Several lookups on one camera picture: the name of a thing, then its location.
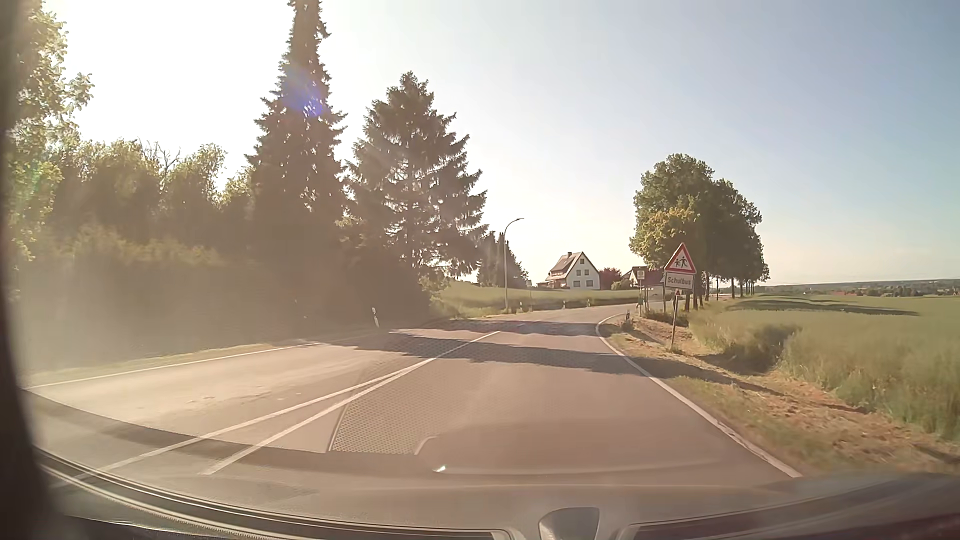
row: windshield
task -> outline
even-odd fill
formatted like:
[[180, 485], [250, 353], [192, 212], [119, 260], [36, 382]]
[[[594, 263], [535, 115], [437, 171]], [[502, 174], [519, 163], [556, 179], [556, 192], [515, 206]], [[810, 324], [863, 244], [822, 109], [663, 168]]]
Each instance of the windshield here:
[[953, 5], [20, 4], [44, 455], [391, 524], [960, 471]]

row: asphalt road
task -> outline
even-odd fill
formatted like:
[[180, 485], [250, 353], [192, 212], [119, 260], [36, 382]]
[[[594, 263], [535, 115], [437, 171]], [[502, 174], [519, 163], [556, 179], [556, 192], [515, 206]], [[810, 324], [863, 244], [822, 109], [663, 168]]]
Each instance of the asphalt road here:
[[42, 449], [228, 502], [252, 497], [241, 480], [273, 486], [275, 500], [330, 485], [330, 475], [354, 486], [786, 479], [645, 376], [643, 358], [634, 366], [597, 336], [599, 321], [626, 309], [458, 321], [121, 372], [35, 387], [27, 403]]

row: roof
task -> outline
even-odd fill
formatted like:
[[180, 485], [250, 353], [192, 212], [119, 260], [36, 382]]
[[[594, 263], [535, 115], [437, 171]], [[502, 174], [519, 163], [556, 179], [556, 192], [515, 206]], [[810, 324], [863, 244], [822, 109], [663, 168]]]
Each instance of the roof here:
[[[582, 251], [572, 252], [572, 253], [569, 253], [569, 255], [561, 256], [560, 260], [558, 260], [557, 263], [553, 265], [553, 268], [551, 268], [550, 272], [547, 274], [547, 280], [549, 282], [553, 282], [556, 280], [565, 280], [566, 276], [569, 275], [570, 270], [573, 269], [573, 263], [576, 260], [578, 260], [580, 257], [585, 258], [588, 262], [590, 261], [589, 257], [587, 257], [587, 254], [585, 254]], [[563, 273], [553, 276], [552, 274], [554, 272], [563, 272]]]
[[580, 258], [580, 255], [583, 253], [584, 252], [582, 251], [578, 251], [576, 253], [570, 253], [569, 255], [561, 256], [560, 260], [558, 260], [557, 263], [553, 265], [553, 268], [550, 269], [550, 272], [552, 273], [566, 270], [566, 267], [569, 266], [569, 264], [574, 260]]

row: distant town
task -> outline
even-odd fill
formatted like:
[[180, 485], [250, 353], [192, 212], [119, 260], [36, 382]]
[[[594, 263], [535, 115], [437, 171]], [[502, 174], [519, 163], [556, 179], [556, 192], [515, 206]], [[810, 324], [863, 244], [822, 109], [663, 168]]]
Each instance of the distant town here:
[[774, 294], [852, 294], [856, 296], [887, 297], [949, 296], [960, 295], [960, 279], [758, 285], [756, 292]]

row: traffic sign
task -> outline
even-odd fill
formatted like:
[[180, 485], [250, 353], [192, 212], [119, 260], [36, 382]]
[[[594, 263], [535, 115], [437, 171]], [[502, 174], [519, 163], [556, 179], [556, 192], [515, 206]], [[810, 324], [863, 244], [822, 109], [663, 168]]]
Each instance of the traffic sign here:
[[686, 272], [664, 272], [663, 286], [668, 289], [693, 290], [693, 274]]
[[690, 252], [686, 250], [686, 244], [681, 242], [677, 246], [677, 251], [673, 252], [673, 257], [670, 258], [670, 262], [666, 263], [663, 270], [668, 273], [689, 275], [697, 273], [697, 268], [693, 265], [693, 259], [690, 258]]

